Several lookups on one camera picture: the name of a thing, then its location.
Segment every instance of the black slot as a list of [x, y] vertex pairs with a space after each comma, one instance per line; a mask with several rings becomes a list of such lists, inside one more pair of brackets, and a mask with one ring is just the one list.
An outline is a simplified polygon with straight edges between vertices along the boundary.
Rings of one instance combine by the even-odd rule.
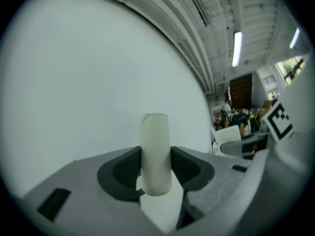
[[42, 203], [42, 205], [37, 209], [37, 211], [45, 218], [53, 221], [69, 197], [70, 193], [71, 191], [66, 189], [55, 189], [44, 201], [44, 203]]
[[245, 173], [247, 170], [247, 167], [244, 167], [241, 165], [233, 165], [232, 169]]

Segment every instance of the white cylinder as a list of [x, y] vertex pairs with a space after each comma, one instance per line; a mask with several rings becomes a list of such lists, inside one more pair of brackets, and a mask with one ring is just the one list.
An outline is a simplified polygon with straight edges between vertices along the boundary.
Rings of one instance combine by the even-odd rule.
[[140, 140], [142, 190], [150, 196], [164, 195], [172, 188], [167, 115], [144, 115]]

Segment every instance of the fluorescent light tube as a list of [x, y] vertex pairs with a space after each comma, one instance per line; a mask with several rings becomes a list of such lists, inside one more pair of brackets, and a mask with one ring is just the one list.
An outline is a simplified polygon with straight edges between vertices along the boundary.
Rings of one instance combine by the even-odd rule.
[[296, 31], [295, 31], [295, 34], [294, 34], [294, 37], [291, 41], [291, 44], [290, 44], [290, 49], [292, 49], [297, 41], [297, 38], [299, 37], [299, 34], [300, 34], [300, 30], [298, 28], [296, 28]]
[[243, 34], [239, 31], [234, 34], [234, 54], [232, 66], [236, 67], [240, 61]]

